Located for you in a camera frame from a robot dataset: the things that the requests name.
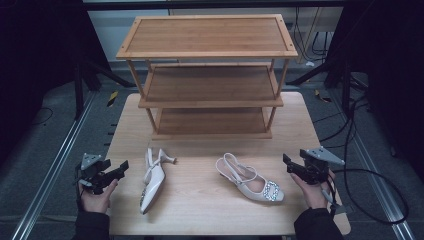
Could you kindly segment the wooden three-tier shoe rack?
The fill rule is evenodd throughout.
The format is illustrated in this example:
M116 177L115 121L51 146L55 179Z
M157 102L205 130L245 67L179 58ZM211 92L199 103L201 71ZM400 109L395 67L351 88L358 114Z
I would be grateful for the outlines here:
M278 14L139 16L117 53L147 65L134 82L155 140L271 137L275 63L297 55Z

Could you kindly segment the white slingback high-heel shoe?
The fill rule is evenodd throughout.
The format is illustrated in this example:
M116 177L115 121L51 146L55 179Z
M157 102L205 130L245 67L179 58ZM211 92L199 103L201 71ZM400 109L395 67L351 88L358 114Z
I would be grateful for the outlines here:
M163 149L158 151L156 158L153 158L153 149L148 148L145 154L146 160L146 173L144 175L143 183L145 187L141 193L140 198L140 213L147 214L154 206L157 198L162 190L166 174L162 168L163 163L175 164L177 159L170 157Z
M250 200L277 203L284 199L284 193L276 182L261 176L254 167L240 163L232 153L225 153L216 161L215 167Z

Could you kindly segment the aluminium floor rail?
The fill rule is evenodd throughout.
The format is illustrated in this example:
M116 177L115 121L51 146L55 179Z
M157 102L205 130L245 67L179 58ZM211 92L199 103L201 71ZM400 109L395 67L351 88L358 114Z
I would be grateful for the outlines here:
M378 152L383 153L384 163L389 162L391 155L374 118L357 107L365 105L361 99L350 102L351 118L343 112L339 98L335 96L334 100L346 128L345 165L341 172L349 201L372 223L392 229L397 240L416 240L408 223L410 205L404 191L395 184L399 177L390 177L378 166Z
M45 174L44 179L37 190L29 207L24 215L20 218L11 240L27 240L35 223L40 216L40 213L50 195L50 192L61 172L67 157L79 135L82 125L86 121L92 103L97 96L97 92L88 92L87 99L83 101L83 109L76 120L73 121L70 130L68 131L58 153L56 154L48 172Z

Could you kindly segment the person's right hand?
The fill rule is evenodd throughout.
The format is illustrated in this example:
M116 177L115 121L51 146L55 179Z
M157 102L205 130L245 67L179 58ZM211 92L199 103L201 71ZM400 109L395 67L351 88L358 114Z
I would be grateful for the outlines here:
M335 174L332 171L329 171L328 180L326 182L315 185L307 184L295 173L291 173L290 176L302 190L305 202L309 208L326 209L328 207L328 200L323 192L327 194L330 193L330 186L335 178Z

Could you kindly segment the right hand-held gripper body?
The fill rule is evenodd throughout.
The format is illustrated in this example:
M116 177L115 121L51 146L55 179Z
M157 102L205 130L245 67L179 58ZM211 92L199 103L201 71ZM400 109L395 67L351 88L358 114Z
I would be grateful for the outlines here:
M301 149L300 156L304 160L305 176L301 178L309 185L323 183L328 179L329 164L343 166L345 161L325 149L323 146L315 149Z

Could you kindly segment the yellow black tape strip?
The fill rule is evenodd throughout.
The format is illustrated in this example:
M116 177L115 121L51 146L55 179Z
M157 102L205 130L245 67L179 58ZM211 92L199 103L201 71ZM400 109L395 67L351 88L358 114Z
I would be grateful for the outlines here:
M319 100L321 100L325 103L331 103L332 102L331 98L323 97L318 89L314 89L314 95L317 99L319 99Z
M117 90L115 90L115 91L113 91L112 93L111 93L111 95L110 95L110 97L109 97L109 100L108 100L108 102L107 102L107 107L111 107L111 106L113 106L113 104L114 104L114 102L115 102L115 100L116 100L116 98L117 98L117 96L118 96L118 91Z

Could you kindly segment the person's left hand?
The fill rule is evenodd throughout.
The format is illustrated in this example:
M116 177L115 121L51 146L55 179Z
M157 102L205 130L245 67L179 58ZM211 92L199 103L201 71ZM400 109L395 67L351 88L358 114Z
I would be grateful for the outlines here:
M79 185L79 195L81 198L81 205L86 212L103 213L107 212L110 207L110 197L118 186L118 180L114 179L105 189L102 194L96 195L91 191L86 190L82 185Z

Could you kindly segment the black metal stand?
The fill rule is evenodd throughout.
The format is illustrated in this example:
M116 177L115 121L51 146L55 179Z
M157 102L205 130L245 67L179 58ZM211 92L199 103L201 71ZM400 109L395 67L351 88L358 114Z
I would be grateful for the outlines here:
M335 87L338 82L342 83L341 107L345 115L351 118L353 116L350 104L351 64L347 57L332 57L301 77L287 82L287 85L300 85L321 72L327 72L324 83L327 88Z
M84 95L83 95L83 83L86 83L87 87L91 91L98 91L101 83L97 78L96 73L100 73L112 81L118 83L125 88L135 87L134 83L124 80L118 75L114 74L111 70L89 60L88 58L82 58L77 61L74 68L74 86L75 86L75 102L76 102L76 113L75 119L78 120L84 110Z

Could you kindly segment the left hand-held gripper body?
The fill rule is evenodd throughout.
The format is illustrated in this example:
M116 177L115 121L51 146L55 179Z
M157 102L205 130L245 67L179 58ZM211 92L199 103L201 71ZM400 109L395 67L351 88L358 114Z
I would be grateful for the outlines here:
M100 170L100 164L104 161L101 155L84 153L82 161L75 168L74 183L80 183L86 190L91 190L93 194L103 193L103 189L108 186L105 183L105 170Z

